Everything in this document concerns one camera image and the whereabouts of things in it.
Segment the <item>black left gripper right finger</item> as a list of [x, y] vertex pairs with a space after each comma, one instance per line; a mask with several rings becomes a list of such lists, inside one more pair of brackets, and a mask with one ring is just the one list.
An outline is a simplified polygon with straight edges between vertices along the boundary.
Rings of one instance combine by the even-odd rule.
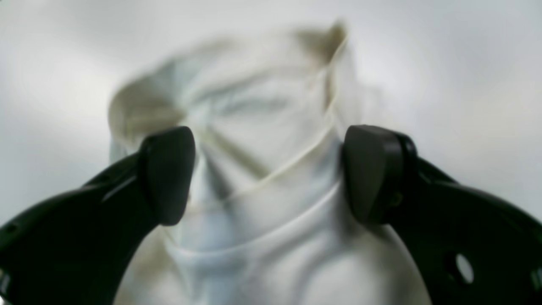
[[342, 154], [354, 218], [391, 226], [434, 305], [540, 305], [538, 220], [456, 182], [403, 133], [351, 125]]

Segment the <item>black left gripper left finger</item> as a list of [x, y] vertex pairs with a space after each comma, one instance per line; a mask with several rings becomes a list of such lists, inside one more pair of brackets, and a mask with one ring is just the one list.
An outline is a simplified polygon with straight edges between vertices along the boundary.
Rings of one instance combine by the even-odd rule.
[[6, 305], [111, 305], [141, 242], [180, 222], [195, 163], [188, 127], [141, 148], [83, 186], [44, 200], [1, 227]]

